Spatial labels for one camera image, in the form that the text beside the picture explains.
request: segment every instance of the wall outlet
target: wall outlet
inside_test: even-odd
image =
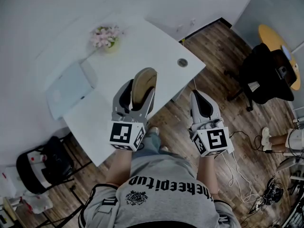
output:
[[[196,21],[195,18],[191,19],[191,21],[190,21],[190,26],[191,26],[191,27],[193,27],[193,26],[195,25],[195,21]]]
[[[182,28],[184,27],[183,24],[179,25],[176,29],[176,32],[180,32],[182,30]]]

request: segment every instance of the flower pot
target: flower pot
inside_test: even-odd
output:
[[[104,47],[104,51],[105,51],[106,53],[113,53],[113,52],[116,52],[116,51],[118,50],[118,48],[119,48],[119,45],[120,45],[120,41],[119,41],[119,39],[117,38],[117,39],[115,40],[114,44],[113,44],[111,47],[105,46],[105,47]]]

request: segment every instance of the brown oval object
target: brown oval object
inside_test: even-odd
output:
[[[151,89],[156,88],[157,72],[151,68],[146,67],[139,71],[133,80],[132,84],[132,106],[133,110],[141,109]],[[153,109],[154,97],[149,109],[149,113]]]

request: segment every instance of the jeans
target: jeans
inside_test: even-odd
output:
[[[147,133],[141,144],[138,147],[136,152],[132,154],[132,160],[149,155],[158,155],[158,154],[167,154],[170,156],[179,156],[174,153],[170,153],[164,150],[160,150],[161,147],[161,139],[156,133]]]

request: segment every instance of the chair leg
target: chair leg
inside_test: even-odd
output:
[[[233,78],[238,82],[238,76],[234,72],[225,70],[224,75],[229,75],[230,78]]]
[[[243,93],[243,89],[240,89],[234,96],[228,96],[227,100],[228,101],[233,101],[235,98],[237,98],[241,93]]]
[[[249,100],[249,105],[250,105],[250,106],[248,106],[246,109],[247,109],[248,112],[251,112],[251,111],[253,110],[252,99],[249,99],[249,98],[248,98],[248,100]]]

